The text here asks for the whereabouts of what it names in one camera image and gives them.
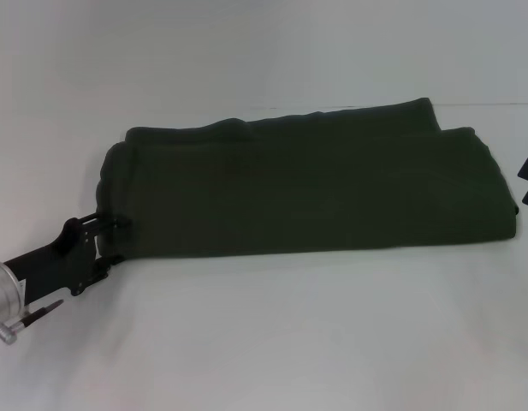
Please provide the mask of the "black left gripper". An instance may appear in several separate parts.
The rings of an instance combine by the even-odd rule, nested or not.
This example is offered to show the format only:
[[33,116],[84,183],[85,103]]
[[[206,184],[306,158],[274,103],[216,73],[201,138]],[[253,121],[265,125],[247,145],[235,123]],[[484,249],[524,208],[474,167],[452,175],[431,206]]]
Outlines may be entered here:
[[15,277],[25,282],[24,303],[34,303],[63,288],[77,296],[104,280],[123,257],[115,254],[96,259],[95,236],[126,228],[131,223],[127,217],[99,212],[70,218],[53,242],[6,261],[4,264]]

